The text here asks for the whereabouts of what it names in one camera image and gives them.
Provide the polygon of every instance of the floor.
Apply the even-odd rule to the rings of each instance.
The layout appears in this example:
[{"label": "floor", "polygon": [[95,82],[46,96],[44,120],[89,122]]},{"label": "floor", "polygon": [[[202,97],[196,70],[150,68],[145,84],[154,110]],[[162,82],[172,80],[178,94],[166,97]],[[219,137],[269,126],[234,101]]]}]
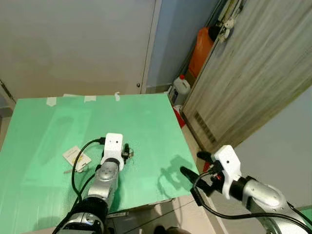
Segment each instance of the floor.
[{"label": "floor", "polygon": [[[2,119],[0,147],[10,122],[10,117]],[[182,128],[185,139],[201,172],[204,162],[196,157],[199,147],[187,126]],[[198,207],[191,195],[182,196],[170,202],[155,205],[153,208],[129,212],[127,216],[107,220],[117,234],[152,234],[157,225],[165,228],[180,227],[193,234],[215,234],[215,231],[202,207]],[[30,232],[28,234],[50,234],[54,228]]]}]

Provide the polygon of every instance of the white plastic bottle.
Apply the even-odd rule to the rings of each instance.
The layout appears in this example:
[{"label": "white plastic bottle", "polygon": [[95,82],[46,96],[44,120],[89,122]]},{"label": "white plastic bottle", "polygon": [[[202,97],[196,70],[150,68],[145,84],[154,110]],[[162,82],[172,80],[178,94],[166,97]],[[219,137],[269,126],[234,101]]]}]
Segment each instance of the white plastic bottle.
[{"label": "white plastic bottle", "polygon": [[190,84],[184,78],[184,75],[180,75],[175,79],[168,94],[173,106],[182,105],[191,90]]}]

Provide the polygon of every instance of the cabinet door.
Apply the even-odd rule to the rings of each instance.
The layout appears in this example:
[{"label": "cabinet door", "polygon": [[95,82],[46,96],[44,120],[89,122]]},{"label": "cabinet door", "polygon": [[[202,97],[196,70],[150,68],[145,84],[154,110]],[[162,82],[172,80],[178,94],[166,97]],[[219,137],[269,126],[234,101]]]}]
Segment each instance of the cabinet door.
[{"label": "cabinet door", "polygon": [[312,84],[312,2],[246,1],[183,114],[203,148],[234,147]]},{"label": "cabinet door", "polygon": [[154,6],[2,0],[0,79],[14,98],[139,94]]}]

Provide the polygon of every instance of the green tabletop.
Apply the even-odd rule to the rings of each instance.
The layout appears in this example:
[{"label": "green tabletop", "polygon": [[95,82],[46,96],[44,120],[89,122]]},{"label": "green tabletop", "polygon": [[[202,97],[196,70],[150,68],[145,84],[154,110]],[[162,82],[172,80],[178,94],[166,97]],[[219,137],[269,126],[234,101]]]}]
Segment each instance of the green tabletop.
[{"label": "green tabletop", "polygon": [[[71,166],[62,154],[73,146],[123,134],[135,155],[119,174],[111,212],[189,194],[180,166],[196,166],[164,94],[19,99],[0,153],[1,233],[22,233],[57,225],[76,199]],[[76,174],[81,187],[94,173],[103,146],[85,151],[89,170]]]}]

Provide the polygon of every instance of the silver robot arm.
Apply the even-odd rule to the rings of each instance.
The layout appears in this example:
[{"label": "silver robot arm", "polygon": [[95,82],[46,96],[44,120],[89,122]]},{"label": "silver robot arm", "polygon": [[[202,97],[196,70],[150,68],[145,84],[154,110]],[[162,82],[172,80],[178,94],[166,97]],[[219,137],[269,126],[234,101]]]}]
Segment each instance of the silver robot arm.
[{"label": "silver robot arm", "polygon": [[118,188],[118,174],[133,154],[128,144],[123,149],[122,134],[106,135],[103,158],[86,198],[73,207],[58,234],[105,234],[106,216]]},{"label": "silver robot arm", "polygon": [[[285,196],[275,187],[263,184],[256,179],[248,176],[241,176],[240,161],[231,145],[222,146],[214,155],[208,152],[199,152],[197,156],[210,163],[210,169],[207,174],[212,174],[212,186],[209,186],[204,180],[199,179],[198,175],[185,167],[181,167],[181,172],[194,184],[201,188],[203,192],[210,196],[214,190],[219,191],[226,199],[234,197],[242,202],[252,214],[273,213],[287,215],[301,225],[305,222],[297,214]],[[199,206],[203,205],[203,199],[198,190],[191,190],[195,201]],[[209,207],[204,207],[215,215],[219,215]],[[223,218],[230,218],[228,215],[221,214]],[[262,216],[256,217],[266,230],[267,234],[307,234],[302,227],[293,222],[280,217]]]}]

